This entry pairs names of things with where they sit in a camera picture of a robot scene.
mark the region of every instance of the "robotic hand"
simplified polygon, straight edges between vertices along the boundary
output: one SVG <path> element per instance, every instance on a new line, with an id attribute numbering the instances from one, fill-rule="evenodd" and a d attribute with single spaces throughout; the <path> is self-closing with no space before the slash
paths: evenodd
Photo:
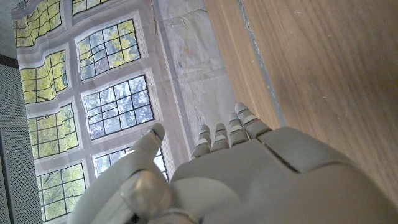
<path id="1" fill-rule="evenodd" d="M 398 223 L 398 210 L 353 163 L 284 127 L 272 131 L 242 103 L 200 128 L 191 161 L 170 183 L 152 162 L 155 124 L 81 196 L 68 223 Z"/>

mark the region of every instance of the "wood grain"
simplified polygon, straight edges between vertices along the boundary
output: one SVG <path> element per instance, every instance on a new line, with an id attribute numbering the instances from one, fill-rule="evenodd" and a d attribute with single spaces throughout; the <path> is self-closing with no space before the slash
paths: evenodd
<path id="1" fill-rule="evenodd" d="M 208 14 L 222 15 L 211 23 L 216 31 L 217 43 L 221 49 L 224 64 L 237 102 L 243 102 L 271 128 L 280 127 L 274 113 L 266 85 L 258 67 L 251 42 L 236 4 L 228 1 L 207 1 Z"/>
<path id="2" fill-rule="evenodd" d="M 205 2 L 221 6 L 209 11 L 212 25 L 236 16 L 236 1 Z M 286 124 L 346 154 L 398 205 L 398 2 L 243 4 Z M 223 32 L 214 26 L 216 36 Z M 222 35 L 217 40 L 234 83 L 230 70 L 242 68 L 230 57 L 236 49 L 220 43 L 234 37 Z"/>

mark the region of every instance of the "perforated panel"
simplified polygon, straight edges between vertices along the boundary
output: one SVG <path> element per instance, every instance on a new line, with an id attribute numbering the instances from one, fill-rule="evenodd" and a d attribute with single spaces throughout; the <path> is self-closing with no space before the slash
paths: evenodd
<path id="1" fill-rule="evenodd" d="M 7 176 L 13 223 L 42 223 L 18 69 L 0 65 L 0 96 L 1 148 L 5 164 L 3 172 Z"/>
<path id="2" fill-rule="evenodd" d="M 4 185 L 4 178 L 2 172 L 2 165 L 0 164 L 0 224 L 10 223 L 10 217 L 8 215 L 8 204 L 6 195 L 6 186 Z"/>

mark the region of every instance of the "wooden board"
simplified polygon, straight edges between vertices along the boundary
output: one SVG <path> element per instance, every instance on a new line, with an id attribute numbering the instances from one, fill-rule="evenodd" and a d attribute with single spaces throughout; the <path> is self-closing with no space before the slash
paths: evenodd
<path id="1" fill-rule="evenodd" d="M 205 2 L 240 99 L 241 83 L 231 70 L 243 67 L 230 55 L 252 47 L 232 47 L 226 40 L 236 37 L 224 26 L 236 25 L 237 3 Z M 243 5 L 286 124 L 346 154 L 398 205 L 398 2 L 243 0 Z M 236 33 L 246 30 L 235 26 Z M 260 74 L 241 75 L 258 80 Z M 262 90 L 267 91 L 248 88 L 252 95 Z M 268 107 L 258 106 L 261 110 L 272 116 Z"/>
<path id="2" fill-rule="evenodd" d="M 246 31 L 240 32 L 244 30 L 244 24 L 237 5 L 229 4 L 228 1 L 208 1 L 206 8 L 209 15 L 226 14 L 226 17 L 218 17 L 217 22 L 212 21 L 211 25 L 220 49 L 228 49 L 227 52 L 221 51 L 221 56 L 236 101 L 245 103 L 271 128 L 280 127 L 250 40 Z"/>

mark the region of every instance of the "fingertip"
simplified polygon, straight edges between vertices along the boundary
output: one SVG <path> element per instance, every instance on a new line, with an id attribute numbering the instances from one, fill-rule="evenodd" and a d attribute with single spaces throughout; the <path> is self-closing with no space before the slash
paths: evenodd
<path id="1" fill-rule="evenodd" d="M 244 105 L 243 103 L 237 103 L 236 105 L 235 105 L 235 112 L 237 113 L 237 114 L 239 114 L 241 111 L 244 111 L 244 110 L 246 110 L 247 109 L 247 106 L 246 105 Z"/>
<path id="2" fill-rule="evenodd" d="M 163 138 L 165 136 L 165 130 L 163 125 L 161 125 L 160 123 L 155 123 L 154 125 L 152 125 L 152 127 L 150 127 L 151 130 L 153 130 L 155 132 L 155 134 L 157 135 L 157 137 L 163 141 Z"/>

